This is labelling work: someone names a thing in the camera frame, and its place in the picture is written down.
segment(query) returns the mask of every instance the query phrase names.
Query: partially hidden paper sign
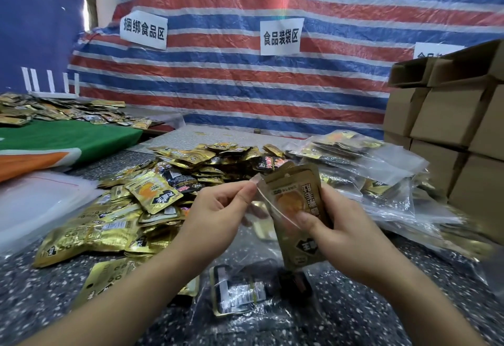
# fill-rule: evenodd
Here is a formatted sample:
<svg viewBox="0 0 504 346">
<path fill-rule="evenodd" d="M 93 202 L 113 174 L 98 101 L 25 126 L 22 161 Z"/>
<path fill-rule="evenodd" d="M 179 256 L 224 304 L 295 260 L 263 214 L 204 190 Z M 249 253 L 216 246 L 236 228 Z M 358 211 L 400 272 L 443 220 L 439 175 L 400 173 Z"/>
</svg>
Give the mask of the partially hidden paper sign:
<svg viewBox="0 0 504 346">
<path fill-rule="evenodd" d="M 304 18 L 261 21 L 261 55 L 299 53 Z"/>
<path fill-rule="evenodd" d="M 462 50 L 463 48 L 465 48 L 465 46 L 448 45 L 446 43 L 417 42 L 415 44 L 413 59 L 425 58 L 426 56 L 442 56 Z"/>
<path fill-rule="evenodd" d="M 121 18 L 120 37 L 144 46 L 166 49 L 168 20 L 145 11 L 133 11 Z"/>
</svg>

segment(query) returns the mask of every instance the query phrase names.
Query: green white and orange fabric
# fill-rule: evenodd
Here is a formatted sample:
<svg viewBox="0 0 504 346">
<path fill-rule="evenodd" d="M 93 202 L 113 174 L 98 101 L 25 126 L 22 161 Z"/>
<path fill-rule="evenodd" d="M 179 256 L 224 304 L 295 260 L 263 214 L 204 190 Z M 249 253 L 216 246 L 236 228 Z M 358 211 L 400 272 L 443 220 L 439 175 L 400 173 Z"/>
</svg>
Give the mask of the green white and orange fabric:
<svg viewBox="0 0 504 346">
<path fill-rule="evenodd" d="M 135 145 L 142 130 L 87 121 L 33 120 L 0 128 L 0 182 L 38 169 L 78 165 Z"/>
</svg>

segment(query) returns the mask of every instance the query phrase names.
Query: stack of cardboard boxes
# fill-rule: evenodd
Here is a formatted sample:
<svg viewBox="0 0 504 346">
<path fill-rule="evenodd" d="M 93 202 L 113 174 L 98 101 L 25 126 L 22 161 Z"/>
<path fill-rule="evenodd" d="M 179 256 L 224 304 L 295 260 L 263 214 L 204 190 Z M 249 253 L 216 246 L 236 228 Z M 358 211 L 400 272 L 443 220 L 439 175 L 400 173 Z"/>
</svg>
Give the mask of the stack of cardboard boxes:
<svg viewBox="0 0 504 346">
<path fill-rule="evenodd" d="M 430 162 L 432 183 L 504 245 L 504 40 L 392 66 L 385 141 Z"/>
</svg>

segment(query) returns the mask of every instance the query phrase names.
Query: blue wall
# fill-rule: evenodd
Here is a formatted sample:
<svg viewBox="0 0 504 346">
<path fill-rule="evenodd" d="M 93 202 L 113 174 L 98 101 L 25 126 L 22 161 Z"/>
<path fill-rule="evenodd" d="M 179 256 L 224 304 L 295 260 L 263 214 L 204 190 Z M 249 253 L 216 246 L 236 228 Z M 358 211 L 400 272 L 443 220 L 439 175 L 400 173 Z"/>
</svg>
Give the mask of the blue wall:
<svg viewBox="0 0 504 346">
<path fill-rule="evenodd" d="M 47 69 L 61 91 L 77 35 L 83 30 L 83 0 L 0 2 L 0 94 L 26 92 L 21 67 L 37 69 L 41 91 L 49 91 Z"/>
</svg>

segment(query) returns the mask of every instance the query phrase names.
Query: person's left hand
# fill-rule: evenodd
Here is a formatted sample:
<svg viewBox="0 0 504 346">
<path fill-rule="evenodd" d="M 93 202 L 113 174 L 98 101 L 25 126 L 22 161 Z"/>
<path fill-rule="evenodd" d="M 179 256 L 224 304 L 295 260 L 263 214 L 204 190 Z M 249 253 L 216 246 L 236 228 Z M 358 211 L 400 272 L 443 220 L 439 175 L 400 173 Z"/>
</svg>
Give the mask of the person's left hand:
<svg viewBox="0 0 504 346">
<path fill-rule="evenodd" d="M 243 181 L 199 191 L 179 234 L 167 247 L 201 270 L 231 244 L 257 187 Z"/>
</svg>

